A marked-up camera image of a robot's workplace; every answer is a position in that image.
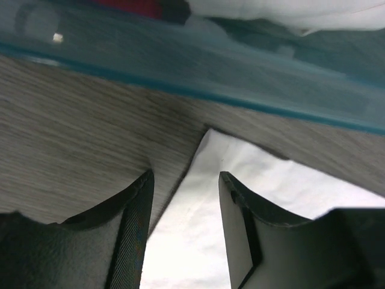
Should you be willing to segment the white t-shirt robot print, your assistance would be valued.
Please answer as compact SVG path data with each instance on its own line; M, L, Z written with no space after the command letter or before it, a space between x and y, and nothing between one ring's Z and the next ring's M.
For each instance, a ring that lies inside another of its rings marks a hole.
M220 172L295 214L383 207L384 198L210 129L146 246L141 288L229 288L218 192Z

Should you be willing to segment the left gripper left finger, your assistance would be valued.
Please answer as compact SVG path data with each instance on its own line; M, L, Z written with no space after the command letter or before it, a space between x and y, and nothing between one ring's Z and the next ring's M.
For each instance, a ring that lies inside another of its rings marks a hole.
M1 214L2 288L138 288L154 174L63 223Z

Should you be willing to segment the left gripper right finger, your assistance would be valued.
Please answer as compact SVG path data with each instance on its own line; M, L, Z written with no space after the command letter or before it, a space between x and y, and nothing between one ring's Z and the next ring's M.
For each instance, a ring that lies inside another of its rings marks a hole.
M310 220L229 172L219 197L232 288L383 288L384 210L336 208Z

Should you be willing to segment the teal laundry basket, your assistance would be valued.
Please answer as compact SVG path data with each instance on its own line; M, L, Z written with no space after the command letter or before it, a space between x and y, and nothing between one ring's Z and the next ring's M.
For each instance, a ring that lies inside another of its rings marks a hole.
M1 52L102 78L384 133L384 31L146 19L90 1L2 1Z

